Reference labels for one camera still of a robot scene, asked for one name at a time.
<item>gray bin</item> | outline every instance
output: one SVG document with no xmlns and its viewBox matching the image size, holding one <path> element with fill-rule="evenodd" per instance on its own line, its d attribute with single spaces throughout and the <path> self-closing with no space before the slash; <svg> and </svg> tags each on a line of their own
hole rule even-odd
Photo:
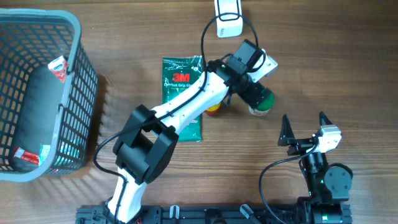
<svg viewBox="0 0 398 224">
<path fill-rule="evenodd" d="M 0 9 L 0 180 L 71 174 L 85 163 L 98 79 L 66 11 Z M 47 64 L 63 55 L 62 83 Z M 14 157 L 51 145 L 41 166 Z"/>
</svg>

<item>green package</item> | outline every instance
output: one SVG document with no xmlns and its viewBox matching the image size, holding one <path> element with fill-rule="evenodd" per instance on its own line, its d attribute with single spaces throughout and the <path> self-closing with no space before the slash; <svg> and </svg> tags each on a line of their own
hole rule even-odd
<svg viewBox="0 0 398 224">
<path fill-rule="evenodd" d="M 166 103 L 194 84 L 202 73 L 201 56 L 163 58 L 162 102 Z M 179 141 L 201 141 L 201 117 L 195 118 L 185 127 Z"/>
</svg>

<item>red and white package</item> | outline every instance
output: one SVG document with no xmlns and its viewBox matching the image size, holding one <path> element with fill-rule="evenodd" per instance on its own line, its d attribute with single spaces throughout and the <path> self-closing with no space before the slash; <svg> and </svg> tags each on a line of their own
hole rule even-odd
<svg viewBox="0 0 398 224">
<path fill-rule="evenodd" d="M 67 68 L 68 62 L 65 60 L 63 56 L 55 59 L 50 62 L 48 65 L 49 70 L 59 79 L 62 83 L 65 83 L 67 79 Z"/>
<path fill-rule="evenodd" d="M 39 165 L 39 155 L 28 152 L 19 146 L 15 150 L 14 157 Z"/>
</svg>

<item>wooden table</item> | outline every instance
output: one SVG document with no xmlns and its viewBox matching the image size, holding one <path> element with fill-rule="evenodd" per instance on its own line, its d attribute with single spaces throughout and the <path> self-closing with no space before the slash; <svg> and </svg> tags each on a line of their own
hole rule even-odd
<svg viewBox="0 0 398 224">
<path fill-rule="evenodd" d="M 73 175 L 26 184 L 0 183 L 0 223 L 74 223 L 75 209 L 97 205 L 114 192 L 116 178 L 96 169 L 93 151 L 126 122 L 138 105 L 161 103 L 162 57 L 200 54 L 200 36 L 214 16 L 213 1 L 34 4 L 64 9 L 83 28 L 81 41 L 99 78 L 87 165 Z M 151 183 L 144 205 L 261 204 L 258 178 L 286 158 L 277 146 L 282 115 L 297 138 L 318 127 L 324 111 L 343 132 L 329 162 L 354 170 L 350 191 L 355 223 L 396 223 L 398 217 L 398 14 L 396 4 L 375 1 L 244 1 L 260 46 L 279 62 L 261 80 L 276 94 L 265 118 L 249 114 L 237 96 L 219 116 L 203 115 L 203 141 L 178 144 L 163 174 Z M 205 40 L 207 59 L 234 52 L 243 35 Z M 113 144 L 99 160 L 116 170 Z M 308 194 L 297 162 L 264 178 L 270 203 L 294 203 Z"/>
</svg>

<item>bin rim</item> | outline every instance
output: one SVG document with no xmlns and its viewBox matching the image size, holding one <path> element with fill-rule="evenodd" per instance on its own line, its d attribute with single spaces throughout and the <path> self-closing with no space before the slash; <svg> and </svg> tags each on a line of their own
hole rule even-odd
<svg viewBox="0 0 398 224">
<path fill-rule="evenodd" d="M 72 46 L 70 48 L 70 54 L 68 58 L 68 75 L 65 81 L 62 100 L 58 106 L 58 114 L 55 118 L 55 125 L 53 129 L 52 142 L 51 142 L 51 150 L 44 160 L 43 164 L 38 166 L 36 169 L 17 174 L 16 172 L 0 172 L 0 181 L 10 181 L 10 182 L 29 182 L 32 181 L 41 175 L 43 175 L 50 167 L 53 165 L 55 160 L 55 155 L 58 150 L 59 140 L 60 140 L 60 132 L 61 132 L 61 123 L 62 118 L 65 113 L 65 107 L 67 105 L 70 87 L 73 81 L 73 69 L 75 66 L 75 58 L 77 56 L 78 48 L 80 45 L 81 39 L 81 25 L 78 18 L 68 11 L 63 10 L 43 10 L 43 9 L 0 9 L 0 17 L 57 17 L 59 19 L 65 19 L 69 22 L 74 29 L 75 35 L 73 36 Z"/>
</svg>

